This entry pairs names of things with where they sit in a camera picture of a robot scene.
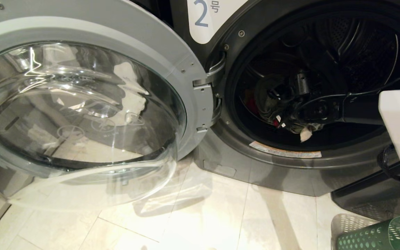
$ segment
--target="tile floor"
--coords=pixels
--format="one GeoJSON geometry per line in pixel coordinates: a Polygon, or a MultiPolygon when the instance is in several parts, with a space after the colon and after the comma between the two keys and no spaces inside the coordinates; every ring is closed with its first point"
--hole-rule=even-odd
{"type": "Polygon", "coordinates": [[[162,190],[103,211],[11,206],[0,250],[330,250],[329,194],[315,198],[199,169],[191,158],[162,190]]]}

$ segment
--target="perforated basket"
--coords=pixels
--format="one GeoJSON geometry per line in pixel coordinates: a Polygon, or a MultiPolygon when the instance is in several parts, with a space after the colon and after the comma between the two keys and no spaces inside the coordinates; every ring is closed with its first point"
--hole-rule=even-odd
{"type": "Polygon", "coordinates": [[[340,234],[338,250],[400,250],[400,217],[340,234]]]}

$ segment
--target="front-loading washing machine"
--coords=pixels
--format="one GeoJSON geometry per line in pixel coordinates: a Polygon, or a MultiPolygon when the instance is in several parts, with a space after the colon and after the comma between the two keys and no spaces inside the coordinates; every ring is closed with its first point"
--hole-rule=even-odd
{"type": "Polygon", "coordinates": [[[205,68],[224,61],[212,84],[221,112],[195,150],[200,168],[310,196],[380,171],[391,141],[378,94],[400,89],[400,0],[171,7],[205,68]]]}
{"type": "Polygon", "coordinates": [[[0,2],[0,197],[138,200],[199,144],[201,168],[320,195],[376,169],[385,88],[400,1],[0,2]]]}

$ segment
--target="cable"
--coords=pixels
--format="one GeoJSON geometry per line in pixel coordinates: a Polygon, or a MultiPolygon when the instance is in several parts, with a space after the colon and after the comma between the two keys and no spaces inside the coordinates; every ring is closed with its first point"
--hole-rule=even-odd
{"type": "Polygon", "coordinates": [[[398,81],[400,81],[400,77],[394,79],[393,81],[389,82],[388,84],[385,84],[384,86],[379,87],[379,88],[377,88],[375,90],[370,90],[370,91],[361,92],[361,93],[354,93],[351,96],[367,95],[367,94],[370,94],[370,93],[378,92],[378,91],[380,91],[380,90],[382,90],[382,89],[384,89],[386,87],[390,87],[391,85],[395,84],[398,81]]]}
{"type": "Polygon", "coordinates": [[[312,99],[312,100],[310,100],[310,101],[307,101],[306,103],[304,103],[304,104],[301,105],[300,107],[296,108],[296,109],[293,111],[292,114],[293,114],[294,116],[296,116],[297,112],[298,112],[300,109],[303,109],[303,107],[305,107],[306,105],[308,105],[308,104],[310,104],[310,103],[312,103],[312,102],[315,102],[315,101],[319,101],[319,100],[322,100],[322,99],[325,99],[325,98],[345,97],[345,98],[343,99],[343,103],[344,103],[345,100],[346,100],[348,97],[357,97],[357,96],[360,96],[360,95],[367,95],[367,94],[371,94],[371,93],[374,93],[374,92],[378,92],[378,91],[380,91],[380,90],[382,90],[382,89],[384,89],[384,88],[386,88],[386,87],[390,87],[391,85],[395,84],[395,83],[398,82],[398,81],[400,81],[400,77],[394,79],[393,81],[389,82],[388,84],[385,84],[384,86],[379,87],[379,88],[377,88],[377,89],[375,89],[375,90],[370,90],[370,91],[360,92],[360,93],[347,93],[347,94],[324,95],[324,96],[322,96],[322,97],[314,98],[314,99],[312,99]]]}

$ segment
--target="gray plastic frame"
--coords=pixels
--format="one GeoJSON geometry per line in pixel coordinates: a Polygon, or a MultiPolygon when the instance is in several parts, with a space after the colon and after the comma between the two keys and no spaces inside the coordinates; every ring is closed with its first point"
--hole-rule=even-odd
{"type": "Polygon", "coordinates": [[[86,43],[112,49],[159,74],[180,96],[187,125],[178,158],[191,152],[211,123],[213,95],[188,45],[151,13],[124,0],[20,0],[0,9],[0,52],[40,41],[86,43]]]}

